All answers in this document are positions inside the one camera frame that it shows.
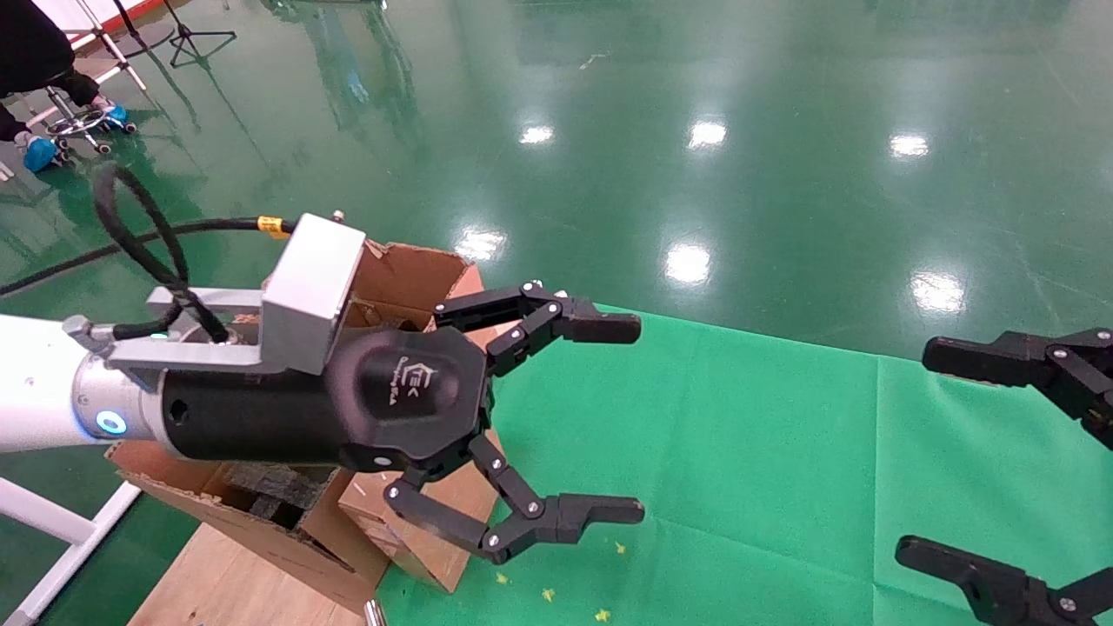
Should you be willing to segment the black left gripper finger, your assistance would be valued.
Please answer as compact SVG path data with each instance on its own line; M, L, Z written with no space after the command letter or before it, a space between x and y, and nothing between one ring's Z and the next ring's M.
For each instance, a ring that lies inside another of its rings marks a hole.
M384 500L405 522L477 557L502 565L538 542L577 544L590 524L640 524L646 510L632 496L539 496L487 436L473 437L467 460L496 489L510 513L496 526L481 522L423 495L429 473L406 469L384 489Z
M595 303L553 293L539 282L481 292L441 302L433 310L440 327L466 334L508 324L485 346L490 376L505 376L558 338L577 343L633 344L643 332L636 314L605 313Z

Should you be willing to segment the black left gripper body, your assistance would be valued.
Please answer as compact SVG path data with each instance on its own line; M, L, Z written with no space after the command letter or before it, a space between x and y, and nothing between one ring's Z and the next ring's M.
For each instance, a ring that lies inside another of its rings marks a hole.
M183 458L413 468L446 476L490 426L487 354L456 329L354 329L321 374L170 371L162 423Z

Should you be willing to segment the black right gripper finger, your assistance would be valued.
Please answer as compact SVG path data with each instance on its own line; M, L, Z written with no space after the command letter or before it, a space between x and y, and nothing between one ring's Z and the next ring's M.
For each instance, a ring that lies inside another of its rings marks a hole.
M1110 568L1053 588L1007 563L912 535L896 542L896 563L957 586L987 625L1094 625L1112 607Z
M1112 331L1046 338L1006 331L989 343L930 338L930 372L1002 387L1032 387L1099 443L1112 448Z

